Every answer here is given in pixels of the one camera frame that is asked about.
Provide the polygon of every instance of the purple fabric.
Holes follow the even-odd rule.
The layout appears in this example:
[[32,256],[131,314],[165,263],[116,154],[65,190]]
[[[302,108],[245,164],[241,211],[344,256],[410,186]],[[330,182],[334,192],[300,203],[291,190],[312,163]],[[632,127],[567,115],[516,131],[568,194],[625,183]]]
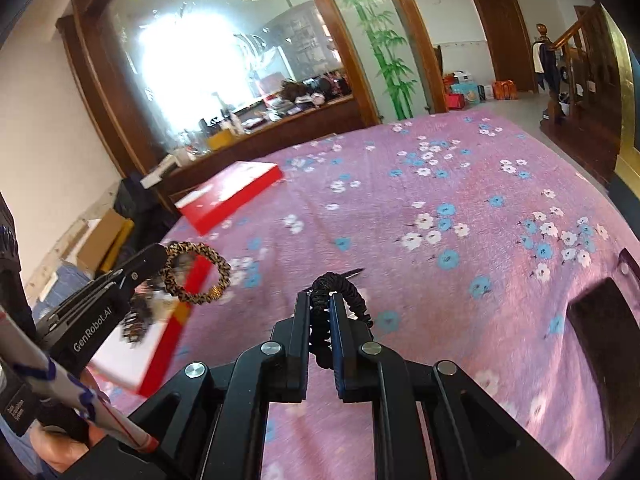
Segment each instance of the purple fabric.
[[[405,359],[457,362],[576,479],[600,475],[602,414],[566,304],[612,276],[638,317],[638,286],[617,260],[640,248],[571,165],[481,110],[264,160],[285,181],[204,237],[181,219],[167,238],[209,243],[234,268],[222,300],[193,309],[167,378],[193,360],[233,360],[291,316],[314,278],[366,267],[353,282],[378,341]],[[308,399],[271,406],[263,478],[364,480],[373,470],[370,407],[343,405],[332,371],[312,358]]]

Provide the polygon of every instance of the white wall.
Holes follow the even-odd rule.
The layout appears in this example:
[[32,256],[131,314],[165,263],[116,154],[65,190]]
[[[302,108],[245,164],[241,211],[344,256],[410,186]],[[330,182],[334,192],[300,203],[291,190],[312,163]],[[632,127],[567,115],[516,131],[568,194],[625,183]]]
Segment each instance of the white wall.
[[119,179],[55,31],[68,1],[33,0],[0,50],[0,190],[15,218],[23,282]]
[[[427,26],[431,42],[442,44],[444,71],[468,70],[478,83],[489,83],[495,75],[486,37],[473,0],[415,0]],[[531,42],[545,23],[554,40],[576,20],[573,5],[585,0],[518,0]]]

